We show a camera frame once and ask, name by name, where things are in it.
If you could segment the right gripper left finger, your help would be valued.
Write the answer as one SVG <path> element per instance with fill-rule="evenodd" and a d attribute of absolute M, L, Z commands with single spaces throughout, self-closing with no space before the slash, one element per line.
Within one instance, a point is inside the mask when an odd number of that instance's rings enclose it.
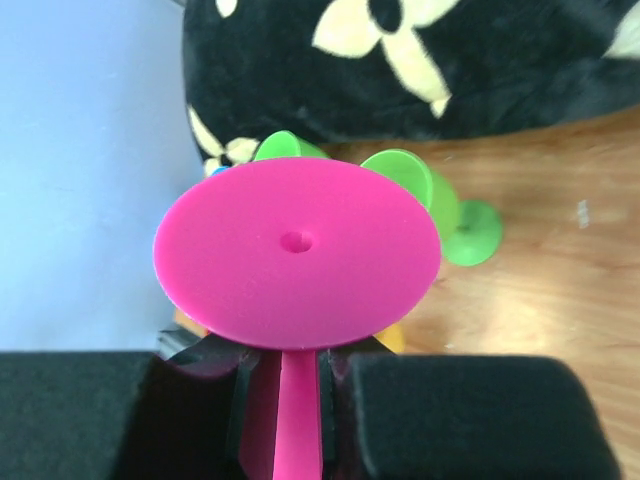
<path fill-rule="evenodd" d="M 1 357 L 4 479 L 241 479 L 233 401 L 257 352 L 205 339 L 145 351 Z"/>

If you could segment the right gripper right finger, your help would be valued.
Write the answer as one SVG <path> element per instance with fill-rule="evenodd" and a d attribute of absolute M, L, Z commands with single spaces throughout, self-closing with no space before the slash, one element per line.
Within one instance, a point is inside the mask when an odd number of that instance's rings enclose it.
<path fill-rule="evenodd" d="M 325 354 L 330 479 L 616 479 L 574 372 L 550 357 Z"/>

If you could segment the yellow wine glass orange base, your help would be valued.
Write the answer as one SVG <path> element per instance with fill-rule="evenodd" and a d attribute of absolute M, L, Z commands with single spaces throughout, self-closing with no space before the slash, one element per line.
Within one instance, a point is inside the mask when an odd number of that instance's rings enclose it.
<path fill-rule="evenodd" d="M 194 322 L 179 309 L 175 311 L 174 321 L 177 325 L 185 328 L 198 337 L 205 337 L 209 334 L 209 331 L 206 328 Z M 400 354 L 405 351 L 405 336 L 399 323 L 393 324 L 377 333 L 375 338 L 387 349 L 396 354 Z"/>

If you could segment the pink base wine glass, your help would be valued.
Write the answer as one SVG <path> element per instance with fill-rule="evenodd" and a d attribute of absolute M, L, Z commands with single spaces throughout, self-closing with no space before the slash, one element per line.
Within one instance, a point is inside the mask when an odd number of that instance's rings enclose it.
<path fill-rule="evenodd" d="M 323 475 L 318 354 L 404 317 L 440 268 L 425 207 L 371 170 L 263 160 L 184 193 L 154 239 L 169 299 L 212 338 L 258 349 L 238 459 L 251 479 Z"/>

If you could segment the green glass yellow base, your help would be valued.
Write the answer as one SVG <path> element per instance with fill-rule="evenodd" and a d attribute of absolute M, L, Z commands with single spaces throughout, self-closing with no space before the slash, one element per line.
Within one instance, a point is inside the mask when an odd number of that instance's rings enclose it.
<path fill-rule="evenodd" d="M 370 156 L 362 166 L 400 185 L 426 208 L 448 262 L 472 267 L 498 250 L 504 232 L 499 212 L 484 201 L 461 200 L 451 183 L 416 154 L 388 149 Z"/>

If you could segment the light green wine glass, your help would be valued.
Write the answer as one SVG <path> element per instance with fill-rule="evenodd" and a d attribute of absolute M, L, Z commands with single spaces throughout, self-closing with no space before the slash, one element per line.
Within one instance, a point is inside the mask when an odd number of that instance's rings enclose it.
<path fill-rule="evenodd" d="M 328 158 L 328 155 L 292 132 L 282 130 L 269 135 L 262 141 L 255 151 L 253 160 L 290 157 Z"/>

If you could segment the blue wine glass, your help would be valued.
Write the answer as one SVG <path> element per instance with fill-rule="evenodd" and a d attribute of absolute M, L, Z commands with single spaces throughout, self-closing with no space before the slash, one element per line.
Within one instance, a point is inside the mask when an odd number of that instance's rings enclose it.
<path fill-rule="evenodd" d="M 216 175 L 216 174 L 222 173 L 222 172 L 224 172 L 224 171 L 228 170 L 229 168 L 230 168 L 230 167 L 227 167 L 227 166 L 221 166 L 221 167 L 218 167 L 218 168 L 216 168 L 215 170 L 213 170 L 213 171 L 211 171 L 210 173 L 208 173 L 208 174 L 207 174 L 207 177 L 210 177 L 210 176 L 213 176 L 213 175 Z"/>

